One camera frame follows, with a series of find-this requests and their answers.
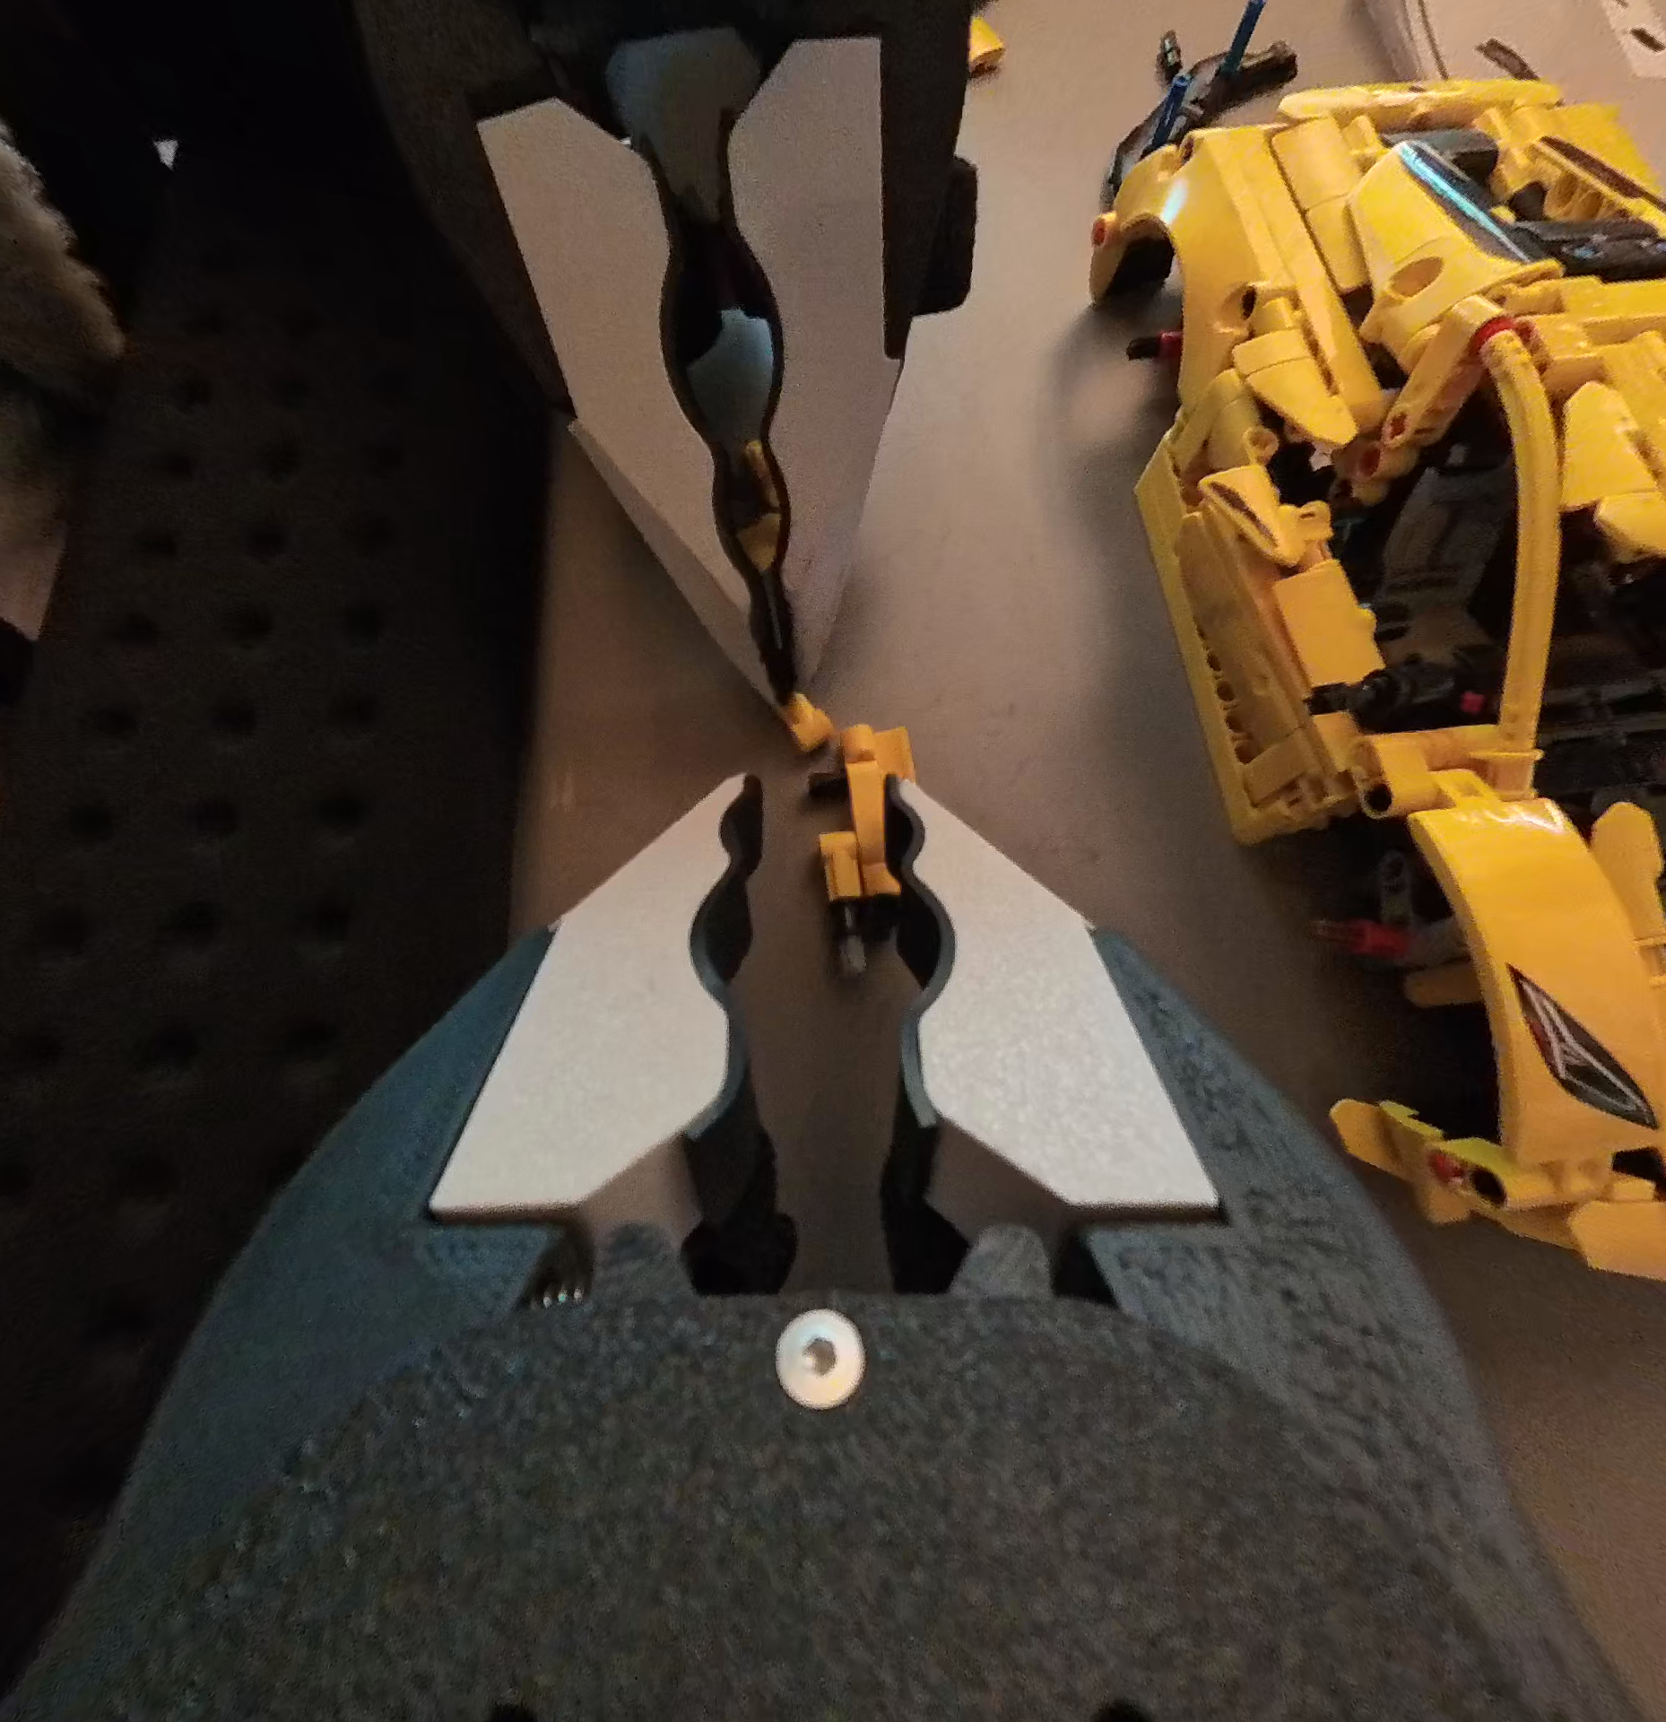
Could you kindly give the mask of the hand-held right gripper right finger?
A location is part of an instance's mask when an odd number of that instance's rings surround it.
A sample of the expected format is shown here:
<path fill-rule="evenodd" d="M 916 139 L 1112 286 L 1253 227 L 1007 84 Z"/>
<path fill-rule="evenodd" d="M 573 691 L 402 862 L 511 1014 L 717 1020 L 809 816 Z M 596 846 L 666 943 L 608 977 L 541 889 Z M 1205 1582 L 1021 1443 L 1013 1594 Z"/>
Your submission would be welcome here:
<path fill-rule="evenodd" d="M 1058 1274 L 1096 1233 L 1219 1223 L 1098 929 L 920 786 L 884 794 L 916 983 L 880 1175 L 890 1288 L 945 1292 L 993 1229 Z"/>

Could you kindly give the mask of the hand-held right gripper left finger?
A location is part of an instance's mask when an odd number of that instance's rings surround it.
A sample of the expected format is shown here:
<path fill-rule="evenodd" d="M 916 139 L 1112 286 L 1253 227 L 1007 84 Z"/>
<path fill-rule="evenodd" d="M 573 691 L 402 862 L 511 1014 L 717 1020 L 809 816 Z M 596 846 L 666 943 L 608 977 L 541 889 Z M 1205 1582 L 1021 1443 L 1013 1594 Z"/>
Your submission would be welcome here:
<path fill-rule="evenodd" d="M 586 1250 L 646 1225 L 699 1290 L 783 1288 L 797 1227 L 731 998 L 761 828 L 757 778 L 727 778 L 551 925 L 432 1219 L 543 1221 Z"/>

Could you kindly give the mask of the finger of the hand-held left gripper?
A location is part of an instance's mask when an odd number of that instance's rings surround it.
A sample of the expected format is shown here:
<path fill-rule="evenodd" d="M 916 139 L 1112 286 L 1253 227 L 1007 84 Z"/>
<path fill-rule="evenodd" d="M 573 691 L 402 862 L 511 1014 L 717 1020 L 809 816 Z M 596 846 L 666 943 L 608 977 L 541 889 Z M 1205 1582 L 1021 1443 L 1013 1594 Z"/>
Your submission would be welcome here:
<path fill-rule="evenodd" d="M 571 411 L 571 437 L 735 673 L 769 707 L 793 671 L 757 631 L 755 578 L 719 526 L 719 473 L 668 358 L 672 209 L 642 151 L 563 100 L 479 122 Z"/>
<path fill-rule="evenodd" d="M 902 372 L 884 346 L 880 143 L 880 40 L 803 38 L 723 151 L 735 233 L 777 324 L 763 443 L 783 483 L 777 580 L 799 681 L 832 631 Z"/>

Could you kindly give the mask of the yellow brick beam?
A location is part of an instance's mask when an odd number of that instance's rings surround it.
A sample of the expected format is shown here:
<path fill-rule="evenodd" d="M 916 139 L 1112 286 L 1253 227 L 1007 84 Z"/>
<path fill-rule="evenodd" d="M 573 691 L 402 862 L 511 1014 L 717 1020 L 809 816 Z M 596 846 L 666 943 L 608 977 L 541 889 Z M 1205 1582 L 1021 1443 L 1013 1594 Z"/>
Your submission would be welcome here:
<path fill-rule="evenodd" d="M 844 979 L 864 975 L 866 953 L 894 931 L 902 883 L 888 866 L 886 786 L 916 780 L 906 727 L 858 723 L 836 737 L 836 764 L 811 774 L 809 796 L 838 802 L 840 830 L 818 836 L 818 867 L 830 947 Z"/>

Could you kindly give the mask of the grey desk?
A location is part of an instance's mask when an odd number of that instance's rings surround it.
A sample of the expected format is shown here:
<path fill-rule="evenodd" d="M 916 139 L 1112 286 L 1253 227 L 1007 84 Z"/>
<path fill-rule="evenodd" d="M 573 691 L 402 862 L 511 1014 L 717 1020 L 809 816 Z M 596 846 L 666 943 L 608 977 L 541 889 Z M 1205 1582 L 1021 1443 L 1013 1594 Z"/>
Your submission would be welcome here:
<path fill-rule="evenodd" d="M 858 560 L 814 681 L 840 723 L 904 725 L 930 796 L 1120 933 L 1326 1143 L 1338 1100 L 1439 1125 L 1481 1104 L 1449 1018 L 1316 939 L 1350 828 L 1231 840 L 1132 487 L 1171 411 L 1128 362 L 1164 308 L 1094 310 L 1086 231 L 1171 30 L 1221 48 L 1241 5 L 991 5 L 967 94 L 973 286 L 910 334 Z M 830 959 L 807 766 L 703 635 L 563 429 L 551 433 L 535 729 L 513 927 L 557 919 L 719 780 L 763 784 L 753 947 L 735 979 L 757 1108 L 799 1227 L 791 1290 L 888 1290 L 880 1169 L 898 1026 L 884 949 Z M 1467 1359 L 1515 1500 L 1642 1713 L 1666 1719 L 1666 1284 L 1594 1274 L 1489 1223 L 1427 1225 L 1358 1171 Z"/>

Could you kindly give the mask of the small yellow brick connector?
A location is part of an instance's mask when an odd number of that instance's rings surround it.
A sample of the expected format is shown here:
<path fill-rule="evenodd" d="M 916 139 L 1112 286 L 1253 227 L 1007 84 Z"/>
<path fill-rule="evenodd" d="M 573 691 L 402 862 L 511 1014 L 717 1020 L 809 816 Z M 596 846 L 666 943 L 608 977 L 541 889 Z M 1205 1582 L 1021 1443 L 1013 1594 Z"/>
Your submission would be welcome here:
<path fill-rule="evenodd" d="M 785 510 L 777 475 L 759 439 L 745 441 L 733 467 L 733 536 L 757 574 L 777 570 Z"/>

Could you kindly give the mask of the scattered small brick pieces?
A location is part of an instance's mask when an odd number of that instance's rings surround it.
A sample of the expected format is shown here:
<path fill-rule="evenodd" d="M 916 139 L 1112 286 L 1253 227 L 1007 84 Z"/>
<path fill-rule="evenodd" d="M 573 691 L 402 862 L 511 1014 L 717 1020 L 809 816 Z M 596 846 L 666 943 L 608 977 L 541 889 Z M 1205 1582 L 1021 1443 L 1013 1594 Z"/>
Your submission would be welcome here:
<path fill-rule="evenodd" d="M 1112 183 L 1138 161 L 1177 147 L 1187 133 L 1294 82 L 1298 62 L 1292 46 L 1285 40 L 1255 40 L 1265 8 L 1263 3 L 1245 3 L 1227 46 L 1197 60 L 1181 54 L 1175 32 L 1166 30 L 1160 36 L 1154 62 L 1164 90 L 1154 108 L 1116 143 Z"/>

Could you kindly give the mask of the black perforated mat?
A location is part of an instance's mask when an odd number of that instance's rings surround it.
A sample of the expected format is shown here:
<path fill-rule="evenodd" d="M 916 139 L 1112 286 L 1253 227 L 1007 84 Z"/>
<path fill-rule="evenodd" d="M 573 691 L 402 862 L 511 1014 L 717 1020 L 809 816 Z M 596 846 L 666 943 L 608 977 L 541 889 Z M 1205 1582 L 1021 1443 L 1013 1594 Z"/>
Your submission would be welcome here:
<path fill-rule="evenodd" d="M 178 161 L 0 784 L 0 1701 L 227 1262 L 499 957 L 545 431 L 406 191 Z"/>

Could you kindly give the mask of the yellow toy brick car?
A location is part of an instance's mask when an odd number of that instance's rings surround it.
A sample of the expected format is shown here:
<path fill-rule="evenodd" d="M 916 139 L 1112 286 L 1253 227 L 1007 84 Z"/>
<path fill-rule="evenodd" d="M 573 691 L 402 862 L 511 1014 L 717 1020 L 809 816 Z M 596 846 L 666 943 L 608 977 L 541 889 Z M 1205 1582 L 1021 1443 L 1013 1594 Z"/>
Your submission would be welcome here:
<path fill-rule="evenodd" d="M 1368 822 L 1318 937 L 1477 1056 L 1340 1145 L 1439 1225 L 1666 1284 L 1666 187 L 1532 78 L 1287 96 L 1138 161 L 1100 306 L 1175 413 L 1136 485 L 1239 844 Z"/>

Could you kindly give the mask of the grey instruction booklet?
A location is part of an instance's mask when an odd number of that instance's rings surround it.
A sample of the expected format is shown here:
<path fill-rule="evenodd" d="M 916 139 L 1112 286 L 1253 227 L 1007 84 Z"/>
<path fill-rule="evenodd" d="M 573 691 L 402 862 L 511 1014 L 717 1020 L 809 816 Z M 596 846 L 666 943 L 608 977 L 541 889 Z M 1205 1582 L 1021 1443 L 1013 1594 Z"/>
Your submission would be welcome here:
<path fill-rule="evenodd" d="M 1364 3 L 1409 80 L 1532 78 L 1574 96 L 1666 88 L 1666 3 Z"/>

